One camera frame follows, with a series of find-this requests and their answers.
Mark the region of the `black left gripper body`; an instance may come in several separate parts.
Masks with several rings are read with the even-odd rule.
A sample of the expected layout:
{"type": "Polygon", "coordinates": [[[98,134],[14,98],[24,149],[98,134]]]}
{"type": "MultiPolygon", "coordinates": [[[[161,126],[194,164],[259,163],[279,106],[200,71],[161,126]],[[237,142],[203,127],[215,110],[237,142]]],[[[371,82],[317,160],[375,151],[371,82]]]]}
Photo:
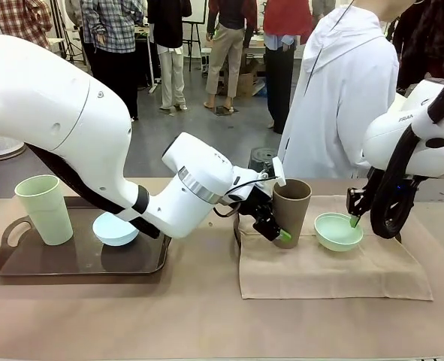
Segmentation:
{"type": "Polygon", "coordinates": [[[239,215],[250,216],[255,223],[276,223],[270,182],[275,177],[259,175],[239,185],[239,215]]]}

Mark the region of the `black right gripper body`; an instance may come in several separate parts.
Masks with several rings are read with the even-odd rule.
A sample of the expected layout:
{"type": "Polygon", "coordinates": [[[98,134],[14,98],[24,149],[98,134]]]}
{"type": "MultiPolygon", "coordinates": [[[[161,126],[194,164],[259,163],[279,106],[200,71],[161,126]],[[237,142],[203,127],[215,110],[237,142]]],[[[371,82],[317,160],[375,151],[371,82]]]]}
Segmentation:
{"type": "MultiPolygon", "coordinates": [[[[371,167],[367,173],[367,184],[362,188],[364,195],[374,196],[378,193],[378,188],[382,182],[384,171],[371,167]]],[[[427,177],[410,175],[406,176],[403,180],[400,180],[390,193],[396,196],[405,196],[410,193],[416,193],[419,184],[426,181],[427,177]]]]}

